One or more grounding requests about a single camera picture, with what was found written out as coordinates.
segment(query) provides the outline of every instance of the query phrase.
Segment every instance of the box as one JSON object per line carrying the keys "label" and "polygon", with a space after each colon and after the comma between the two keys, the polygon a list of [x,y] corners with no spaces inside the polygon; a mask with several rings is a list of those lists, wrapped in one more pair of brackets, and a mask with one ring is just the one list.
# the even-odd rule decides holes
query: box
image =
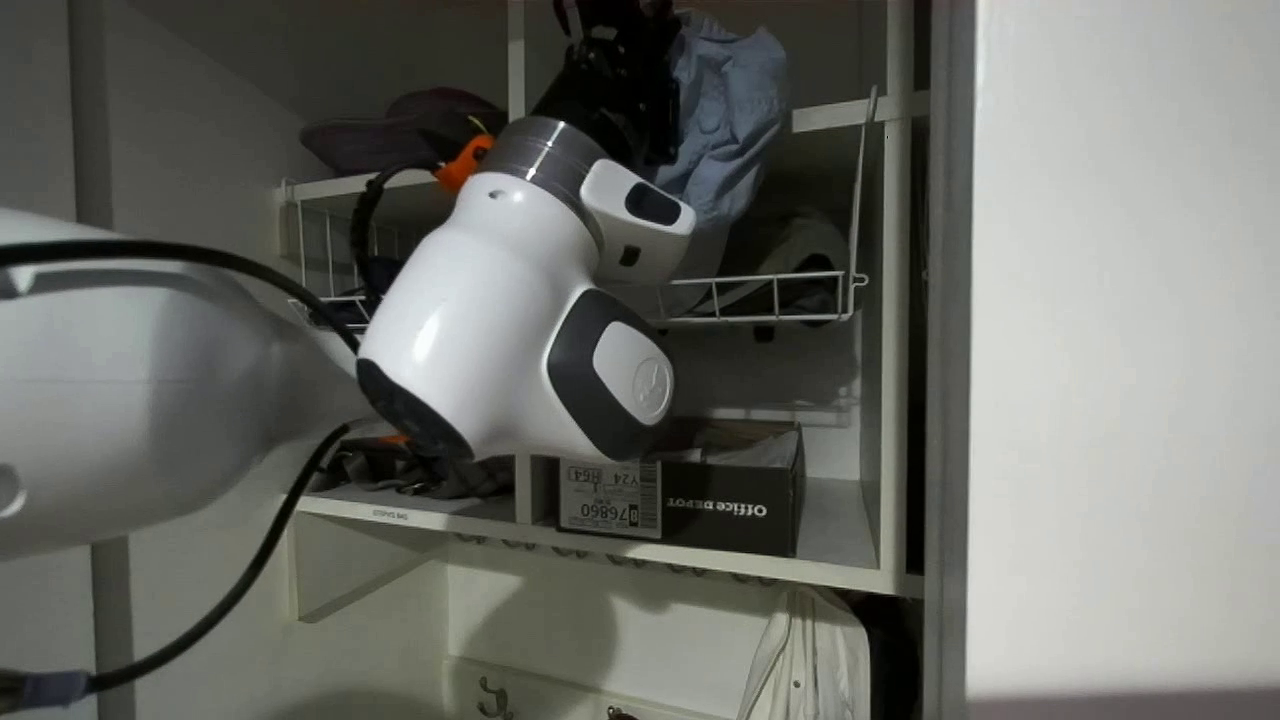
{"label": "box", "polygon": [[563,534],[798,557],[806,437],[798,425],[675,419],[631,463],[559,463]]}

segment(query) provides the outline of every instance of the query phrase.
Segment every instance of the cable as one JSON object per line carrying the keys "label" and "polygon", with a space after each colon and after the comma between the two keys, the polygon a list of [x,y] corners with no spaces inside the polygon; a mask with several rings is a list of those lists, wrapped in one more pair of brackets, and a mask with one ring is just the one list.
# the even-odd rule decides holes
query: cable
{"label": "cable", "polygon": [[232,254],[218,254],[218,250],[200,250],[200,243],[159,243],[159,239],[53,239],[53,243],[6,243],[0,250],[0,270],[81,266],[81,259],[190,259],[190,266],[230,270],[230,273],[265,279],[265,283],[279,287],[286,296],[309,305],[309,313],[318,322],[325,322],[352,351],[359,349],[359,340],[345,330],[341,316],[332,316],[332,307],[325,307],[325,299],[318,292],[309,292],[292,277],[286,277],[270,266],[255,266],[250,257],[232,257]]}
{"label": "cable", "polygon": [[[0,270],[17,266],[77,266],[77,259],[190,259],[190,266],[213,266],[230,270],[253,279],[265,279],[279,287],[286,296],[302,299],[318,322],[325,322],[352,351],[359,351],[359,340],[311,296],[303,283],[289,279],[286,273],[274,273],[270,266],[255,266],[250,257],[196,250],[196,243],[159,243],[159,239],[53,239],[53,243],[6,243]],[[190,633],[157,648],[153,655],[111,669],[111,673],[0,673],[0,717],[24,712],[24,708],[62,708],[77,706],[98,692],[111,692],[121,686],[135,686],[141,675],[153,675],[157,669],[173,664],[190,648],[196,648],[261,580],[270,561],[279,548],[279,536],[309,494],[309,479],[325,463],[330,448],[349,431],[349,425],[332,428],[292,479],[286,505],[274,516],[270,536],[261,542],[255,557],[241,573],[241,580],[226,593],[222,606],[213,606]]]}

